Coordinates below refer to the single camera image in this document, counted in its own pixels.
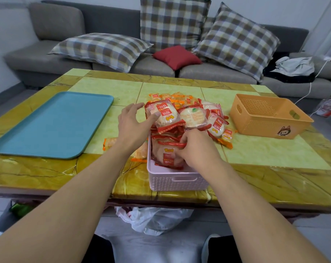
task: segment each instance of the coffee table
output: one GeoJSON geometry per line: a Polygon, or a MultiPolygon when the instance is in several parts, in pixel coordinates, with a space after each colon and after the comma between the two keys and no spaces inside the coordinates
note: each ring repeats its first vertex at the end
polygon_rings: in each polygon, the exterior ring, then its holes
{"type": "MultiPolygon", "coordinates": [[[[49,98],[62,91],[108,94],[115,100],[83,154],[75,159],[0,155],[0,194],[45,199],[103,153],[104,138],[118,136],[118,115],[149,93],[177,91],[220,103],[228,113],[237,93],[277,97],[263,85],[72,69],[0,118],[0,137],[49,98]]],[[[137,119],[145,119],[144,110],[137,119]]],[[[331,211],[331,142],[309,127],[293,140],[236,134],[233,150],[216,145],[221,157],[278,209],[331,211]]],[[[130,160],[109,199],[111,205],[219,207],[213,190],[151,191],[145,163],[130,160]]]]}

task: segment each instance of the cartoon sticker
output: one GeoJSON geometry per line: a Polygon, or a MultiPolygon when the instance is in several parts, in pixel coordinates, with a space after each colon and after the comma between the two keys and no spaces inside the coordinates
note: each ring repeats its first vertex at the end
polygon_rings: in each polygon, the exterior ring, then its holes
{"type": "Polygon", "coordinates": [[[289,133],[291,133],[290,126],[282,127],[281,130],[277,133],[278,136],[287,136],[289,133]]]}

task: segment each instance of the red pillow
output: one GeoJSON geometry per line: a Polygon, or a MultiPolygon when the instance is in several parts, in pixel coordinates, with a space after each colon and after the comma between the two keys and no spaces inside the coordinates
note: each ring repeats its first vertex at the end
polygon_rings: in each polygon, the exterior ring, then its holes
{"type": "Polygon", "coordinates": [[[202,61],[197,56],[186,51],[181,45],[163,49],[154,53],[152,56],[155,59],[166,63],[174,71],[191,64],[202,64],[202,61]]]}

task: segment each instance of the blue tray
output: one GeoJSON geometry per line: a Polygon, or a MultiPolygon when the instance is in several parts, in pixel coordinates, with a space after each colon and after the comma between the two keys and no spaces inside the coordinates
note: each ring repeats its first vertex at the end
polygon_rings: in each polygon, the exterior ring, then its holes
{"type": "Polygon", "coordinates": [[[0,137],[0,154],[80,155],[113,102],[110,95],[60,92],[0,137]]]}

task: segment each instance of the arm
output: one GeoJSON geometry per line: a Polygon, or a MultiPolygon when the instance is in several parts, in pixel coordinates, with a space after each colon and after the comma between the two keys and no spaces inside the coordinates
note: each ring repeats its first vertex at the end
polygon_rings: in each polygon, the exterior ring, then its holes
{"type": "Polygon", "coordinates": [[[213,188],[245,263],[328,260],[275,208],[224,162],[206,133],[185,132],[178,154],[213,188]]]}
{"type": "Polygon", "coordinates": [[[119,115],[114,146],[0,236],[0,262],[81,262],[120,170],[159,115],[138,123],[131,104],[119,115]]]}

